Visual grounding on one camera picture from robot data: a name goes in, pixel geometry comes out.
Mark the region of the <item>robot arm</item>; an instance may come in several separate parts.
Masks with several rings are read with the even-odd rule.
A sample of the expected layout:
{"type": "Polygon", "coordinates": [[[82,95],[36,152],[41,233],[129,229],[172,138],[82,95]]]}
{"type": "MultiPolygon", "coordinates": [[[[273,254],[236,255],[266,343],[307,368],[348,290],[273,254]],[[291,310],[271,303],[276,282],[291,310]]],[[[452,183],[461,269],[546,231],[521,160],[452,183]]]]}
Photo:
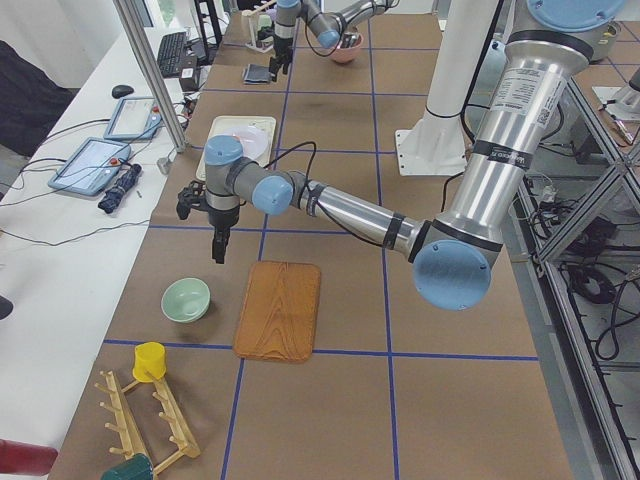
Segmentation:
{"type": "Polygon", "coordinates": [[[382,15],[395,8],[398,1],[355,1],[338,12],[323,12],[315,1],[277,1],[273,32],[274,53],[269,60],[270,80],[275,82],[280,72],[288,74],[293,61],[296,24],[301,19],[324,49],[334,50],[350,26],[382,15]]]}
{"type": "Polygon", "coordinates": [[[324,216],[361,241],[402,253],[415,288],[429,303],[464,310],[486,295],[502,249],[501,224],[543,140],[570,78],[591,61],[597,41],[622,10],[620,1],[519,1],[505,44],[506,63],[451,204],[415,221],[307,173],[260,166],[230,135],[204,148],[205,177],[179,193],[177,214],[208,215],[212,256],[225,258],[242,202],[268,215],[290,207],[324,216]]]}

